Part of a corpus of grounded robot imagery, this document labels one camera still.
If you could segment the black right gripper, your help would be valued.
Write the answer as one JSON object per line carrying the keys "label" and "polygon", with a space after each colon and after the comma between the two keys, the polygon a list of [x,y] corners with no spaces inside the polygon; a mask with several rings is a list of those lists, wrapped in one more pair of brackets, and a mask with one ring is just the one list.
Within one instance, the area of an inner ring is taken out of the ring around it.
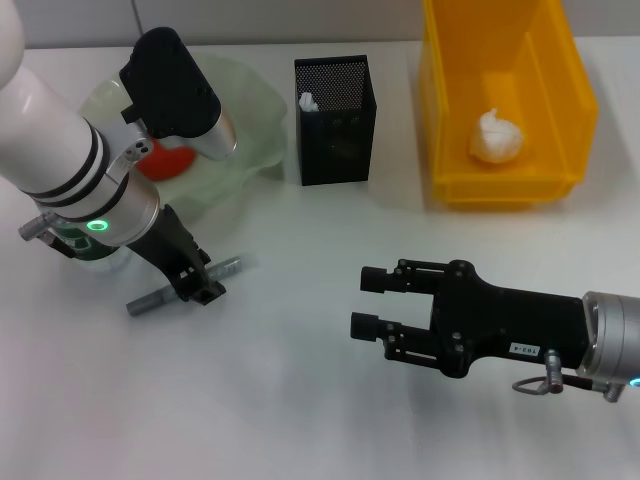
{"label": "black right gripper", "polygon": [[494,286],[466,261],[400,259],[390,272],[365,266],[360,290],[434,295],[431,332],[374,315],[351,315],[351,338],[381,340],[389,361],[465,376],[485,357],[542,364],[553,350],[571,369],[584,358],[581,299]]}

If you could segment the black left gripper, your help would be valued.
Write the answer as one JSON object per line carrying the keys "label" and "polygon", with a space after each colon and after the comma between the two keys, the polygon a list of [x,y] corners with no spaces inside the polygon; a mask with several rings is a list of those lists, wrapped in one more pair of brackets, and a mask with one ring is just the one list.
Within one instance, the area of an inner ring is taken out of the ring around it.
{"label": "black left gripper", "polygon": [[219,281],[209,277],[199,246],[169,205],[128,248],[156,267],[185,302],[207,305],[226,293]]}

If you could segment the grey marker pen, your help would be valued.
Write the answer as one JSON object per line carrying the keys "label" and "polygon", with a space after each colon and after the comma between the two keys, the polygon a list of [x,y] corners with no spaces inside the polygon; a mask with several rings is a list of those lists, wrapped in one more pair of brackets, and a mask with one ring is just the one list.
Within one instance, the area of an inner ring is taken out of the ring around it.
{"label": "grey marker pen", "polygon": [[[243,260],[240,256],[236,256],[208,267],[207,273],[210,280],[220,281],[236,275],[242,270]],[[126,309],[130,316],[138,317],[178,300],[179,296],[173,287],[167,285],[127,303]]]}

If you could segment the clear water bottle green label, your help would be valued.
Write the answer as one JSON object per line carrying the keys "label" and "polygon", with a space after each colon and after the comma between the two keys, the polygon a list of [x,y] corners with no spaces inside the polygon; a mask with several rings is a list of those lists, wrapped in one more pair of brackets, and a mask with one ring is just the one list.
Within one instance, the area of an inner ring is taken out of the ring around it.
{"label": "clear water bottle green label", "polygon": [[53,232],[74,251],[74,262],[94,273],[115,272],[132,256],[129,249],[104,245],[76,228],[54,227]]}

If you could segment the red-orange fruit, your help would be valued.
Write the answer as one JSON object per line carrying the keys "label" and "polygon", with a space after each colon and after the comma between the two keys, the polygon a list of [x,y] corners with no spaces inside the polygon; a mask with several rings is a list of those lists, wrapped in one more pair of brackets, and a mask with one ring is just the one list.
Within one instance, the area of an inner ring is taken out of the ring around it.
{"label": "red-orange fruit", "polygon": [[151,181],[169,180],[186,172],[196,159],[196,152],[185,146],[166,148],[152,140],[153,149],[136,163],[136,169]]}

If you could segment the white paper ball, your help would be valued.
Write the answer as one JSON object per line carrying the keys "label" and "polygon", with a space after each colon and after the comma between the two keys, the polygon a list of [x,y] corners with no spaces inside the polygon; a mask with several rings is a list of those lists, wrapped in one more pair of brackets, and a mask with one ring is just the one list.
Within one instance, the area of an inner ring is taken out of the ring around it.
{"label": "white paper ball", "polygon": [[482,114],[469,139],[469,154],[485,163],[505,164],[516,159],[524,148],[525,137],[513,122],[498,116],[498,109]]}

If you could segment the black mesh pen holder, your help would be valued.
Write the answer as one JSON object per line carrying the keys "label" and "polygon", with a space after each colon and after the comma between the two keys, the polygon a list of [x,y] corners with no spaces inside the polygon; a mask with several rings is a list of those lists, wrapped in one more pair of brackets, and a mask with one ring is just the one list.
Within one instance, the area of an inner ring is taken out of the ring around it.
{"label": "black mesh pen holder", "polygon": [[301,184],[367,181],[377,115],[368,58],[297,59],[294,70]]}

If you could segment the wavy clear glass fruit plate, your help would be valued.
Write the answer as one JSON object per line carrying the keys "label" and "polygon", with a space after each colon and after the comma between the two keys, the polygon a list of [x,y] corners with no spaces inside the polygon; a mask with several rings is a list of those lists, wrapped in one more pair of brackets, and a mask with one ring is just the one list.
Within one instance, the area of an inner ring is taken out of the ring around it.
{"label": "wavy clear glass fruit plate", "polygon": [[237,142],[231,155],[198,155],[186,171],[155,184],[161,202],[185,224],[237,193],[250,177],[281,163],[287,148],[285,101],[257,71],[211,53],[192,56],[230,118]]}

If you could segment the yellow plastic storage bin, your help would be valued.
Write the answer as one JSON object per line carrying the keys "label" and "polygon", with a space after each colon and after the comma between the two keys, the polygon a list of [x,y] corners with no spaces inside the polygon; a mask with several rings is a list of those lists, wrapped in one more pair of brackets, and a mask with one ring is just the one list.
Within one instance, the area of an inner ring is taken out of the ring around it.
{"label": "yellow plastic storage bin", "polygon": [[[419,63],[425,163],[454,209],[512,210],[566,197],[584,179],[598,103],[562,0],[423,0]],[[472,156],[480,117],[518,126],[518,156]]]}

